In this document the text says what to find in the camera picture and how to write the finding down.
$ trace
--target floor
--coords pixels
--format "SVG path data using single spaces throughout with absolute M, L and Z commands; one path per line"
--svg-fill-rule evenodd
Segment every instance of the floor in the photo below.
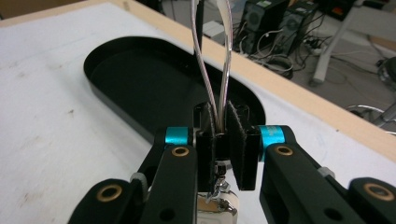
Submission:
M 231 0 L 233 23 L 240 21 L 244 5 L 243 0 Z M 191 27 L 190 1 L 163 0 L 163 11 L 167 17 Z M 204 22 L 208 21 L 221 21 L 214 0 L 205 1 Z M 312 22 L 311 26 L 315 27 L 318 23 L 319 20 Z M 339 24 L 340 21 L 326 16 L 312 35 L 333 35 Z M 307 54 L 304 47 L 301 47 L 301 54 Z M 330 60 L 324 83 L 315 87 L 309 85 L 315 72 L 318 56 L 308 57 L 305 69 L 295 72 L 291 81 L 343 108 L 350 105 L 369 105 L 385 110 L 396 102 L 396 93 L 386 88 L 379 80 L 375 65 L 384 57 L 395 57 L 395 51 L 373 44 L 368 40 L 367 35 L 347 31 L 332 55 L 337 59 Z M 387 124 L 383 128 L 396 132 L 395 123 Z

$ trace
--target computer equipment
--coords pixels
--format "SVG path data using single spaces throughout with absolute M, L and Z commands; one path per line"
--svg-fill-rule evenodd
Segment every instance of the computer equipment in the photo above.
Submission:
M 278 29 L 288 4 L 289 0 L 247 0 L 234 43 L 237 46 L 240 44 L 242 51 L 247 54 L 255 53 L 262 35 Z M 259 48 L 270 44 L 274 37 L 269 35 L 262 38 Z
M 302 43 L 317 9 L 316 3 L 299 1 L 286 10 L 279 26 L 282 32 L 276 36 L 275 53 L 290 55 Z

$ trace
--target black oval tray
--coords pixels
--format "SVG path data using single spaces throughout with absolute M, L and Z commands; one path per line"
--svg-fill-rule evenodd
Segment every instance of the black oval tray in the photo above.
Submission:
M 206 69 L 218 101 L 221 71 Z M 93 92 L 150 142 L 160 127 L 191 127 L 193 108 L 208 101 L 195 56 L 157 38 L 106 42 L 88 55 L 84 71 Z M 259 99 L 233 78 L 228 99 L 249 106 L 252 124 L 265 123 Z

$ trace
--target gray cable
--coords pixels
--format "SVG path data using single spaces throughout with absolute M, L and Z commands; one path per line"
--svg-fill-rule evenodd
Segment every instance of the gray cable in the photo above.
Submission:
M 201 49 L 200 49 L 199 43 L 198 43 L 198 34 L 196 31 L 196 22 L 195 22 L 195 14 L 196 14 L 195 6 L 196 6 L 195 0 L 191 0 L 190 7 L 191 7 L 192 39 L 194 42 L 194 49 L 195 49 L 195 53 L 197 56 L 199 68 L 201 70 L 201 74 L 204 79 L 206 91 L 209 96 L 209 103 L 212 105 L 212 108 L 213 108 L 213 116 L 214 116 L 214 120 L 215 120 L 215 124 L 216 124 L 216 130 L 219 131 L 219 117 L 218 117 L 218 110 L 216 108 L 216 103 L 215 103 L 215 96 L 213 95 L 212 86 L 210 85 L 209 76 L 206 72 L 204 59 L 202 58 Z
M 233 52 L 233 21 L 231 16 L 230 2 L 218 0 L 218 7 L 224 24 L 226 57 L 221 79 L 221 90 L 219 98 L 219 131 L 225 133 L 225 111 L 227 104 L 228 80 L 230 77 L 231 57 Z

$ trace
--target white table surface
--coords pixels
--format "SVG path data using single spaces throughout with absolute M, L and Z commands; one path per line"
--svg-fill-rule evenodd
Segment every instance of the white table surface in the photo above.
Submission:
M 94 48 L 127 35 L 158 36 L 192 52 L 109 3 L 0 28 L 0 223 L 65 223 L 94 184 L 137 170 L 150 143 L 92 93 L 82 68 Z M 396 186 L 394 161 L 232 76 L 258 95 L 267 124 L 289 125 L 342 185 L 371 176 Z M 261 175 L 262 164 L 257 190 L 237 192 L 238 223 L 265 223 Z

